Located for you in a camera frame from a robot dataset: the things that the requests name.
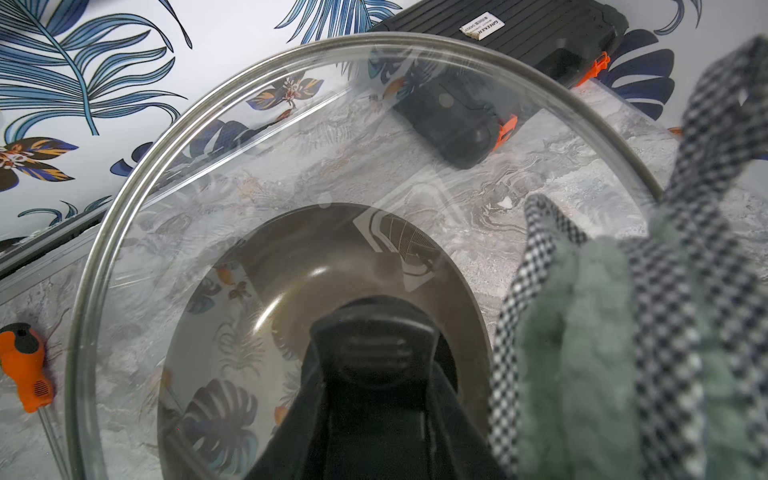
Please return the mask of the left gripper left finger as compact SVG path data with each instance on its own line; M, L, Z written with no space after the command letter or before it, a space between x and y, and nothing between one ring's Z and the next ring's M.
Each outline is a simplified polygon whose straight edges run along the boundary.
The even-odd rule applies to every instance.
M301 388L277 433L245 479L322 479L327 392L318 364L306 362Z

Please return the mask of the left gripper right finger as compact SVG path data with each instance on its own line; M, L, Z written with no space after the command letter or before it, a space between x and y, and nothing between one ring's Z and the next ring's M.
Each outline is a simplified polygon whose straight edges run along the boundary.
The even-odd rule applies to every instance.
M431 365L425 399L430 479L506 478L436 363Z

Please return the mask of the green checkered cloth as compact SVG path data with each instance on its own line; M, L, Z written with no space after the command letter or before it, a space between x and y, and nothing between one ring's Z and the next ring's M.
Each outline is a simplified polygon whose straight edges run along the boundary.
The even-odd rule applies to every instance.
M528 197L497 325L489 450L509 479L763 479L767 290L720 204L767 149L767 40L700 77L643 237Z

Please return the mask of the glass pot lid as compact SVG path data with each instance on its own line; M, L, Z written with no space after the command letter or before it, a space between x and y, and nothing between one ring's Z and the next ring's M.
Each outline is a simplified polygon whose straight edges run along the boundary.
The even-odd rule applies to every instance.
M149 149L78 292L77 479L495 479L495 327L553 199L640 234L676 142L606 87L458 40L258 63Z

